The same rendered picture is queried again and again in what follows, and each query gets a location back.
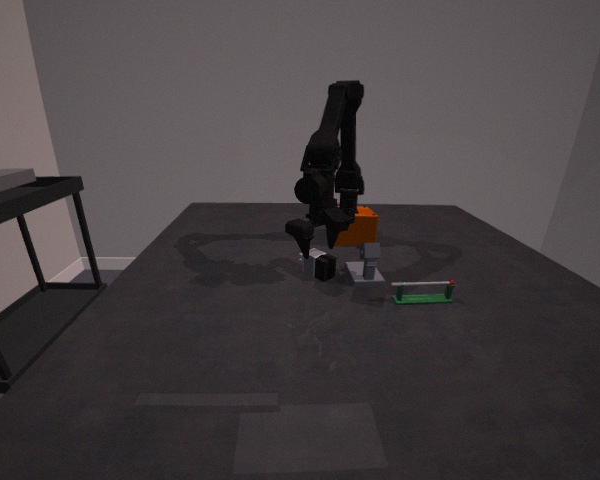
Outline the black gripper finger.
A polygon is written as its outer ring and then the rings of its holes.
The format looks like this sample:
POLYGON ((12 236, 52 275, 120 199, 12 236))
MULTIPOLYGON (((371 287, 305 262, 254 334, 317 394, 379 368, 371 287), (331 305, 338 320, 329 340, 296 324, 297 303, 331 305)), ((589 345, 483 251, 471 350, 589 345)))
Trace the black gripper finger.
POLYGON ((329 249, 333 249, 335 242, 338 238, 339 233, 332 233, 330 231, 330 229, 328 227, 326 227, 326 233, 327 233, 327 241, 328 241, 328 247, 329 249))
MULTIPOLYGON (((291 235, 293 236, 293 235, 291 235)), ((304 239, 300 239, 298 237, 293 236, 296 240, 296 242, 298 243, 298 246, 304 256, 305 259, 308 259, 309 257, 309 250, 310 250, 310 241, 314 238, 314 236, 310 236, 304 239)))

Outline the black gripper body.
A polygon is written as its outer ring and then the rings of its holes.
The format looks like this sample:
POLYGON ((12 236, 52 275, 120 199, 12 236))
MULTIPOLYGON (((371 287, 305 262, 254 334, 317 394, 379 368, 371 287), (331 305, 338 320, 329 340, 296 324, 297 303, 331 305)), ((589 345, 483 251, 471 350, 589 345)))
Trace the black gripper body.
POLYGON ((309 206, 309 213, 306 214, 306 218, 310 221, 304 221, 301 219, 295 219, 288 221, 285 225, 285 233, 304 239, 312 236, 314 228, 321 226, 317 224, 317 216, 321 206, 325 206, 326 209, 330 209, 337 199, 334 195, 328 197, 321 197, 309 206))

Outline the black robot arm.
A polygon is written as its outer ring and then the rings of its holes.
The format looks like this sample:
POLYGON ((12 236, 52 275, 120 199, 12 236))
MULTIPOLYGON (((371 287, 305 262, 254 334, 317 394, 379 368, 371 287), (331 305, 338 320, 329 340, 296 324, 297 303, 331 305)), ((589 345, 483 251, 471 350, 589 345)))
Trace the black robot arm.
POLYGON ((363 176, 355 162, 356 112, 363 94, 364 86, 359 81, 343 80, 329 85, 321 125, 306 146, 300 167, 303 177, 294 187, 300 202, 312 204, 321 197, 334 195, 335 182, 340 207, 337 202, 330 209, 321 206, 317 216, 317 224, 324 224, 332 233, 347 231, 349 224, 355 222, 355 213, 359 213, 358 195, 365 191, 363 176))

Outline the grey pin with red cap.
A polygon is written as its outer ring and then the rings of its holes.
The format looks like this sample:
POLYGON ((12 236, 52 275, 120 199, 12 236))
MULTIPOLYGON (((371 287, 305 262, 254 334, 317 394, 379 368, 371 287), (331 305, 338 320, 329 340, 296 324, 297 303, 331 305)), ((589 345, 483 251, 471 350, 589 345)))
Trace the grey pin with red cap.
POLYGON ((427 285, 454 285, 453 280, 449 280, 448 282, 400 282, 397 284, 391 284, 391 287, 393 286, 400 286, 401 284, 404 284, 405 286, 427 286, 427 285))

